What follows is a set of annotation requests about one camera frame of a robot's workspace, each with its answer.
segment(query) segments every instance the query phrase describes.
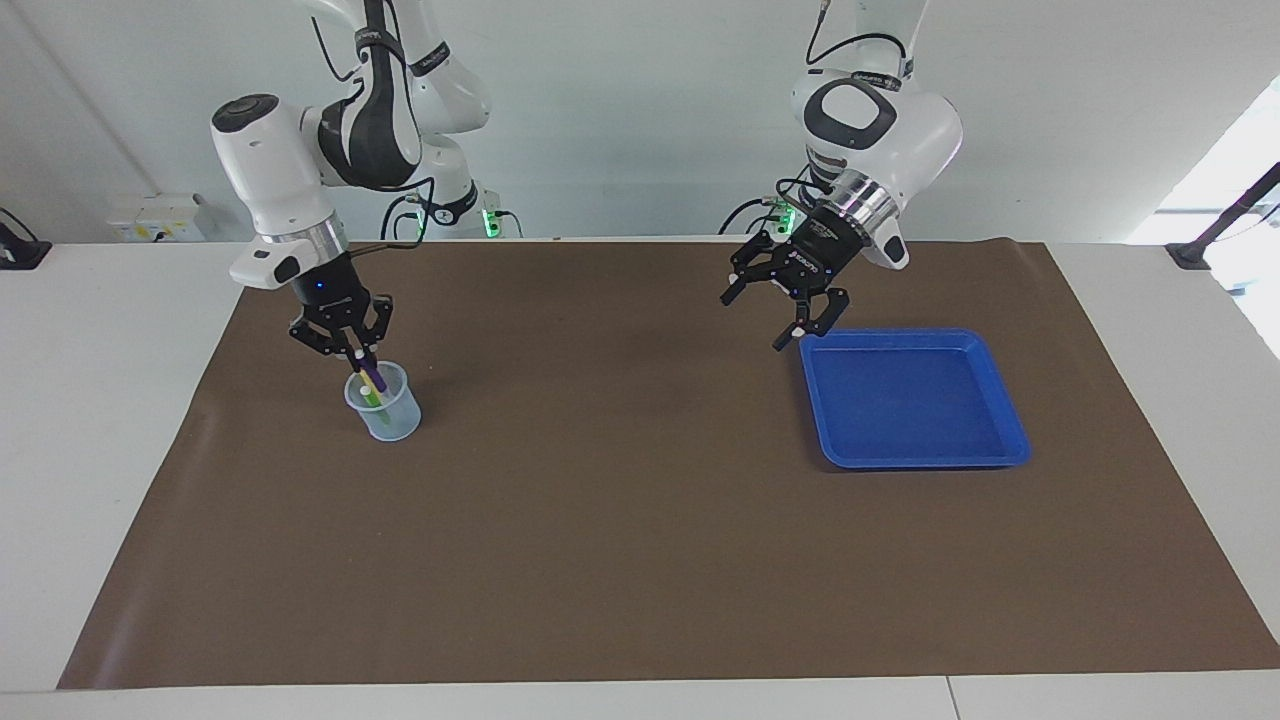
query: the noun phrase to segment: plastic cup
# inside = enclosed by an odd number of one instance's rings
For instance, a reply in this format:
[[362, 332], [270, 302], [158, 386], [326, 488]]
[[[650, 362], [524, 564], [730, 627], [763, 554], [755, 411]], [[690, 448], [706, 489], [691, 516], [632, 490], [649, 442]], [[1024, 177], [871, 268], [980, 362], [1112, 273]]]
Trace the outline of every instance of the plastic cup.
[[365, 380], [353, 374], [347, 378], [347, 405], [360, 414], [369, 427], [369, 434], [383, 442], [399, 442], [413, 434], [422, 423], [422, 409], [419, 407], [413, 391], [408, 387], [408, 374], [396, 363], [379, 363], [378, 372], [387, 380], [387, 392], [381, 395], [381, 406], [374, 407], [360, 395]]

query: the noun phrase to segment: white table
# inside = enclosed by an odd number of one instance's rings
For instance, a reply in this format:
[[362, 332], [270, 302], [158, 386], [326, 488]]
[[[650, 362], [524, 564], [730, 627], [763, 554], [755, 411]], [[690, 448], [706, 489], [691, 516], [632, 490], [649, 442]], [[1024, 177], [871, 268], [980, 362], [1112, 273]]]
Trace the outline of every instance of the white table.
[[[0, 717], [1280, 717], [1280, 671], [51, 692], [239, 296], [241, 249], [60, 246], [0, 275], [19, 373], [0, 386]], [[1053, 256], [1280, 637], [1280, 360], [1161, 249]]]

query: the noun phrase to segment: black stand base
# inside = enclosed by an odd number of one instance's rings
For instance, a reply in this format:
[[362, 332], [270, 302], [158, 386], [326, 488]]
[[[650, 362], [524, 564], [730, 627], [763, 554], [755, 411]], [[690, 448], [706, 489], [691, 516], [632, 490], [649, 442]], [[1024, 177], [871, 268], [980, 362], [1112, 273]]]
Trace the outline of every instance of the black stand base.
[[36, 254], [19, 263], [13, 263], [0, 258], [0, 270], [35, 270], [40, 266], [40, 263], [49, 255], [49, 250], [54, 247], [52, 242], [31, 242], [28, 247], [33, 247]]
[[1204, 254], [1203, 252], [1194, 254], [1194, 255], [1199, 256], [1198, 259], [1197, 258], [1188, 258], [1188, 255], [1193, 254], [1193, 252], [1187, 252], [1188, 247], [1190, 247], [1190, 246], [1189, 245], [1166, 245], [1165, 250], [1169, 251], [1169, 256], [1174, 259], [1174, 263], [1178, 263], [1178, 266], [1181, 268], [1181, 269], [1184, 269], [1184, 270], [1212, 270], [1213, 269], [1213, 268], [1210, 268], [1208, 263], [1204, 261]]

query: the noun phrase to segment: blue plastic tray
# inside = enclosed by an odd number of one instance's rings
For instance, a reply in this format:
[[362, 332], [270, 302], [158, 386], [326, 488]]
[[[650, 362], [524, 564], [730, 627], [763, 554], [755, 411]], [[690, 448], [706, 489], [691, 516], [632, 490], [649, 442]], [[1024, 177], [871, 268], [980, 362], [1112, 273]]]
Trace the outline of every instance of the blue plastic tray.
[[991, 350], [961, 329], [835, 331], [800, 346], [818, 436], [850, 470], [1030, 460]]

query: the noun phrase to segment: white wall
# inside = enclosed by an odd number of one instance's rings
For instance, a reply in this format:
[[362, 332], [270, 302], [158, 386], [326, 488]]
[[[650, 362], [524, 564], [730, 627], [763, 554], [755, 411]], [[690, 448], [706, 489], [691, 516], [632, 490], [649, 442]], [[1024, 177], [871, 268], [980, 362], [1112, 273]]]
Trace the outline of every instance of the white wall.
[[[146, 174], [166, 192], [205, 196], [228, 240], [250, 229], [209, 140], [211, 113], [252, 91], [298, 104], [340, 92], [306, 13], [288, 0], [5, 3], [29, 18]], [[454, 51], [497, 100], [492, 124], [460, 141], [531, 234], [714, 232], [733, 205], [803, 165], [787, 99], [817, 1], [435, 4]], [[968, 140], [913, 204], [908, 233], [1123, 240], [1280, 74], [1272, 3], [1221, 8], [934, 0], [918, 77], [951, 97]], [[833, 10], [833, 35], [841, 17]], [[326, 31], [335, 54], [349, 56], [349, 32]], [[138, 179], [127, 167], [108, 172], [119, 154], [101, 149], [101, 133], [78, 147], [87, 136], [61, 127], [69, 120], [31, 68], [9, 53], [0, 60], [0, 202], [54, 240], [99, 238], [91, 229], [101, 227], [105, 188]], [[13, 147], [24, 152], [17, 161]], [[79, 159], [93, 172], [69, 172]], [[72, 195], [82, 197], [64, 208]], [[353, 236], [376, 232], [380, 197], [335, 196]]]

